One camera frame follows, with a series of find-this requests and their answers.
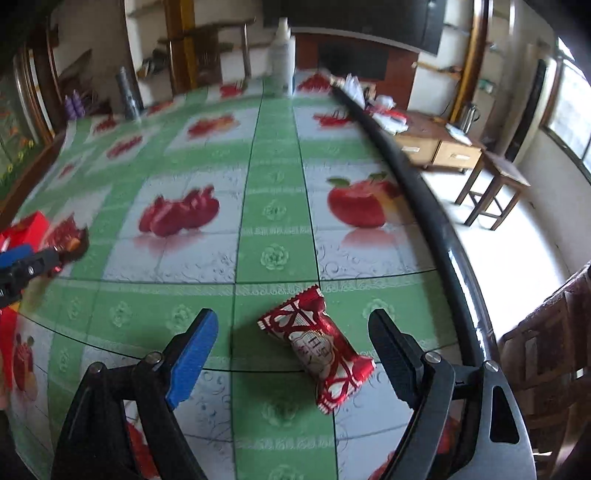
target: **blue gripper pad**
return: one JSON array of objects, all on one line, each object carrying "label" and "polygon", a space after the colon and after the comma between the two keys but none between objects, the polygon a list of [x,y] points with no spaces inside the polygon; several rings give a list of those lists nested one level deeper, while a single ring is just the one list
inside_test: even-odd
[{"label": "blue gripper pad", "polygon": [[199,324],[170,371],[166,401],[173,410],[189,398],[217,338],[217,315],[210,311]]},{"label": "blue gripper pad", "polygon": [[14,262],[30,257],[35,252],[29,244],[19,245],[15,248],[10,248],[5,252],[0,253],[0,268],[8,268]]}]

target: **wooden cabinet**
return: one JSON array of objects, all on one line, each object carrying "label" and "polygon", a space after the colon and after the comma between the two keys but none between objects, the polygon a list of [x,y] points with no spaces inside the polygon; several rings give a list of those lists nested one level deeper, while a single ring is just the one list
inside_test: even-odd
[{"label": "wooden cabinet", "polygon": [[425,165],[433,161],[433,157],[439,146],[439,140],[432,138],[404,137],[396,135],[396,143],[410,160],[416,165]]},{"label": "wooden cabinet", "polygon": [[433,165],[454,168],[474,168],[480,158],[478,147],[468,147],[455,142],[441,142]]},{"label": "wooden cabinet", "polygon": [[395,135],[394,140],[417,166],[474,168],[484,146],[472,140],[472,146],[454,140],[445,123],[435,122],[418,112],[400,111],[407,117],[408,130]]}]

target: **red box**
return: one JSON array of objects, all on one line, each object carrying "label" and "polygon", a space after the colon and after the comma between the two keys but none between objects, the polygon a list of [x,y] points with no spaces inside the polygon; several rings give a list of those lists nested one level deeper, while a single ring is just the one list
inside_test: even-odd
[{"label": "red box", "polygon": [[17,327],[17,313],[10,307],[0,310],[0,353],[4,361],[4,381],[6,387],[12,389],[12,349],[14,347],[14,330]]},{"label": "red box", "polygon": [[0,233],[0,239],[2,237],[4,237],[4,240],[9,239],[8,248],[28,244],[34,252],[37,252],[48,228],[49,221],[45,216],[41,212],[35,212]]}]

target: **white bottle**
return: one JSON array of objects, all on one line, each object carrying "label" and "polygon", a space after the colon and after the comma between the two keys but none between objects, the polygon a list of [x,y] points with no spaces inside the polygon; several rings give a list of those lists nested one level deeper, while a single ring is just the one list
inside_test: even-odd
[{"label": "white bottle", "polygon": [[294,73],[296,72],[295,47],[296,40],[291,36],[287,19],[280,18],[275,39],[269,48],[271,84],[275,96],[293,95]]}]

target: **purple bottle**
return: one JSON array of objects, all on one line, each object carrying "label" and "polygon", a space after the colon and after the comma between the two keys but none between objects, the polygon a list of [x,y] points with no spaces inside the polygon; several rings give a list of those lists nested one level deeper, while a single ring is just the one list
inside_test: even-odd
[{"label": "purple bottle", "polygon": [[72,99],[66,95],[64,98],[64,108],[66,109],[66,115],[68,120],[76,120],[76,110],[74,110],[74,103]]},{"label": "purple bottle", "polygon": [[80,98],[80,94],[78,94],[78,90],[72,92],[72,103],[74,104],[76,116],[78,118],[84,118],[86,116],[86,111],[84,110],[84,105],[82,105],[82,99]]}]

